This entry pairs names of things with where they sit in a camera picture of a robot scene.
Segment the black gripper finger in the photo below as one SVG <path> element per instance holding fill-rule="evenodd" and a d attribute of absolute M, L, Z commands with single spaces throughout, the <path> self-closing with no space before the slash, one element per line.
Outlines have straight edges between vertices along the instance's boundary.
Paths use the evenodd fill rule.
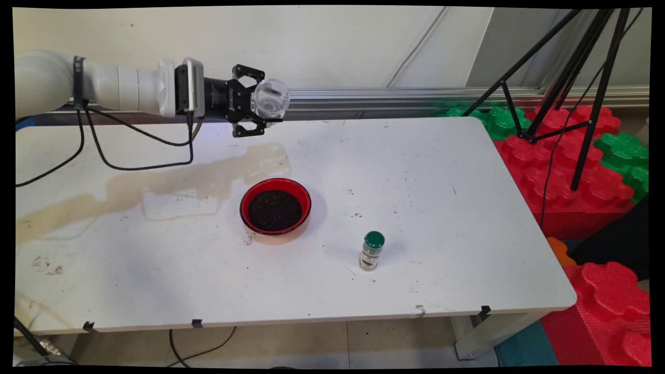
<path fill-rule="evenodd" d="M 256 88 L 264 80 L 264 71 L 254 69 L 242 64 L 236 64 L 232 70 L 231 88 Z M 253 85 L 245 86 L 241 82 L 243 77 L 251 78 L 255 81 Z"/>
<path fill-rule="evenodd" d="M 282 123 L 282 118 L 263 118 L 263 117 L 245 117 L 245 118 L 232 118 L 232 137 L 259 137 L 264 135 L 266 130 L 277 123 Z"/>

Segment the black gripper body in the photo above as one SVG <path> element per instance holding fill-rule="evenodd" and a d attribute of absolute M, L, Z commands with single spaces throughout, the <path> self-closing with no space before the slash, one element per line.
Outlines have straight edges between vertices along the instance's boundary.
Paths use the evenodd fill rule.
<path fill-rule="evenodd" d="M 204 118 L 239 123 L 254 120 L 251 109 L 252 94 L 256 86 L 245 87 L 237 79 L 227 81 L 204 78 Z"/>

